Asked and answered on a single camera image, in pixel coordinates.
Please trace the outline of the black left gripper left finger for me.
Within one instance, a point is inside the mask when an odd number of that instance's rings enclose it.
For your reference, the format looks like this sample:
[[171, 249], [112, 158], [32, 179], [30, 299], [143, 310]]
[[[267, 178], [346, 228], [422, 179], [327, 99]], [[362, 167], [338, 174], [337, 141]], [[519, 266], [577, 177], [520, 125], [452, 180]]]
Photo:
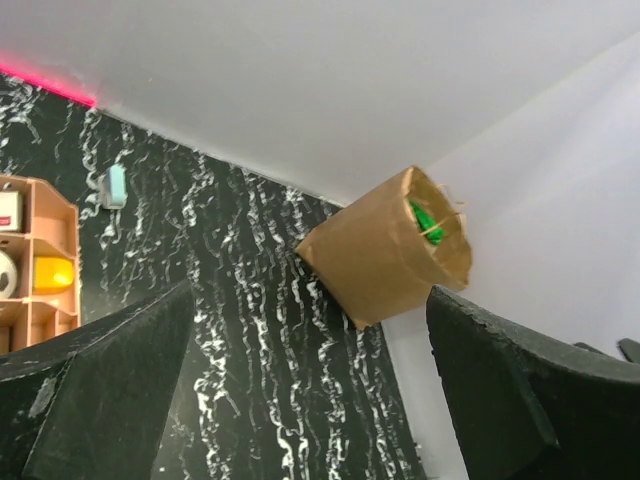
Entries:
[[150, 478], [193, 318], [182, 281], [3, 356], [2, 478]]

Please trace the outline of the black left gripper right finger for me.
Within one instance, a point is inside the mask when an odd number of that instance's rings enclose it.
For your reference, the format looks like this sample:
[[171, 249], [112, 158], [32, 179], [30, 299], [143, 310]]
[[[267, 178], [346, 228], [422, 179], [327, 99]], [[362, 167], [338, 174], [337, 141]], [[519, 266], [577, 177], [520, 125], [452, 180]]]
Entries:
[[469, 478], [638, 478], [638, 365], [441, 286], [429, 294], [426, 323]]

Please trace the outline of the green Chuba snack bag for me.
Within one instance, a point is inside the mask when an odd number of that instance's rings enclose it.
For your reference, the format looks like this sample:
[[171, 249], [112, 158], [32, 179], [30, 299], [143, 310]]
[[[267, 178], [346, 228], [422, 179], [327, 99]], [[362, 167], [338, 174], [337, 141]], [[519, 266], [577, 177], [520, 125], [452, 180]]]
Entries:
[[431, 245], [438, 246], [444, 236], [445, 231], [440, 224], [418, 203], [409, 199], [408, 204], [412, 209], [418, 229], [423, 238]]

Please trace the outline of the brown paper bag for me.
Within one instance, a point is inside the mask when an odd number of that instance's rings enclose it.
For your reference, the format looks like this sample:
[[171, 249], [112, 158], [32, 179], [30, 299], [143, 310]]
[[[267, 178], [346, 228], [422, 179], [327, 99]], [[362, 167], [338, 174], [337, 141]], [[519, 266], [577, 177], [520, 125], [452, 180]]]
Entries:
[[[444, 229], [438, 246], [420, 234], [409, 199]], [[460, 206], [416, 166], [314, 227], [296, 252], [359, 330], [423, 306], [435, 285], [467, 288], [473, 263]]]

